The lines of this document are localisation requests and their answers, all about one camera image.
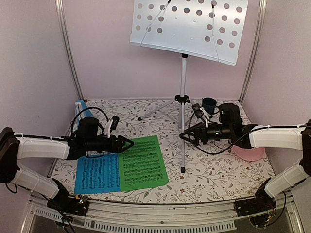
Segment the green sheet music page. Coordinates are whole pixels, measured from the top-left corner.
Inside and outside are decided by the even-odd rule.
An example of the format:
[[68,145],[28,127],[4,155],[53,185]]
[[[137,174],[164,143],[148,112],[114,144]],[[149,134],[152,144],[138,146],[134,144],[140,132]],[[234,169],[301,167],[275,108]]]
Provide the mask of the green sheet music page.
[[134,145],[119,154],[121,191],[165,186],[169,182],[157,136],[132,140]]

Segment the white perforated music stand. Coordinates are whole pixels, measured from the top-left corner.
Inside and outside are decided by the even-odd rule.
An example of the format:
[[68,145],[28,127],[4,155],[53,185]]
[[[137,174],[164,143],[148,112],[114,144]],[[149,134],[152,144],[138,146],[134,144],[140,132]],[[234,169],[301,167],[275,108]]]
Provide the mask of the white perforated music stand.
[[188,56],[234,66],[238,60],[248,0],[136,0],[130,44],[182,56],[178,127],[185,129]]

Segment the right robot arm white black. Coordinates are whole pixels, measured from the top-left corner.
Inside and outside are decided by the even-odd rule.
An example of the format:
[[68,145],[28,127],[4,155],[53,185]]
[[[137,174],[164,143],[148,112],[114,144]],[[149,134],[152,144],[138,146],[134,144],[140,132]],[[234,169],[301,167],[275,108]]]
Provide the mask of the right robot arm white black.
[[219,106],[219,123],[209,123],[202,107],[195,104],[192,108],[193,114],[202,122],[188,127],[179,137],[196,147],[199,144],[207,144],[209,140],[227,139],[230,142],[229,148],[238,146],[248,150],[264,148],[273,152],[301,153],[300,161],[261,184],[251,202],[251,207],[256,212],[261,212],[281,192],[311,176],[311,123],[309,121],[289,126],[243,124],[239,107],[232,103],[224,103]]

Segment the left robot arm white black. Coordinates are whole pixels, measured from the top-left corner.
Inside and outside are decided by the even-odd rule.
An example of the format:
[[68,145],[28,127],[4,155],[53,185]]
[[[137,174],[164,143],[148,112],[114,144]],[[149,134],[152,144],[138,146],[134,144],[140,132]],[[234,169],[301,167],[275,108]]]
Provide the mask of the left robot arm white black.
[[0,182],[15,184],[40,193],[54,202],[62,211],[72,207],[67,189],[57,180],[46,178],[19,163],[26,158],[56,158],[77,160],[89,152],[122,153],[134,142],[123,136],[114,136],[118,117],[114,116],[105,126],[98,119],[86,117],[70,136],[47,137],[25,135],[6,127],[0,133]]

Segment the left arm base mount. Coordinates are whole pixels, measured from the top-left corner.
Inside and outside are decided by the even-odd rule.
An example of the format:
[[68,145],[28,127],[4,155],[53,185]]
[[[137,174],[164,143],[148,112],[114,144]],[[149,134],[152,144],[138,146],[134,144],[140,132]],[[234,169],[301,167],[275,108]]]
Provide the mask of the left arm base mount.
[[61,213],[69,213],[79,216],[86,216],[89,202],[86,196],[70,196],[68,190],[56,179],[52,178],[58,187],[58,193],[48,200],[47,207]]

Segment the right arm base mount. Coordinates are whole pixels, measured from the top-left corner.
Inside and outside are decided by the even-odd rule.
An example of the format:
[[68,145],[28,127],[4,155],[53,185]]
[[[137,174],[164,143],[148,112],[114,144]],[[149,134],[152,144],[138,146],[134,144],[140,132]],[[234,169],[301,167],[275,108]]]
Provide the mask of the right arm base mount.
[[233,207],[238,216],[247,216],[261,213],[276,208],[276,202],[264,191],[264,184],[255,192],[252,198],[240,198],[235,200]]

